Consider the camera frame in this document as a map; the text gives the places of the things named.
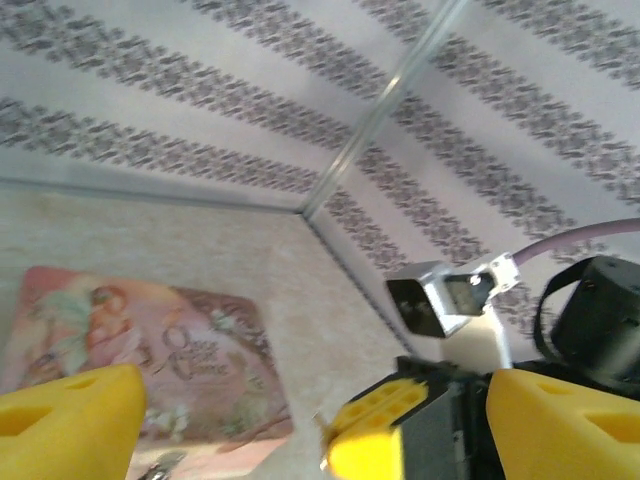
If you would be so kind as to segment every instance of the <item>purple cable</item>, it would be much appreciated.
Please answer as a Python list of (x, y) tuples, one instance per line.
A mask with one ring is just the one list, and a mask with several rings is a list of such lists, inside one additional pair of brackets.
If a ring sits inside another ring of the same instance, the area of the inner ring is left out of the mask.
[(640, 218), (628, 218), (626, 220), (614, 220), (612, 222), (596, 223), (586, 227), (576, 228), (567, 232), (559, 233), (553, 237), (545, 238), (539, 242), (532, 243), (513, 255), (516, 265), (531, 260), (538, 255), (564, 247), (576, 242), (583, 242), (594, 237), (604, 237), (617, 233), (640, 232)]

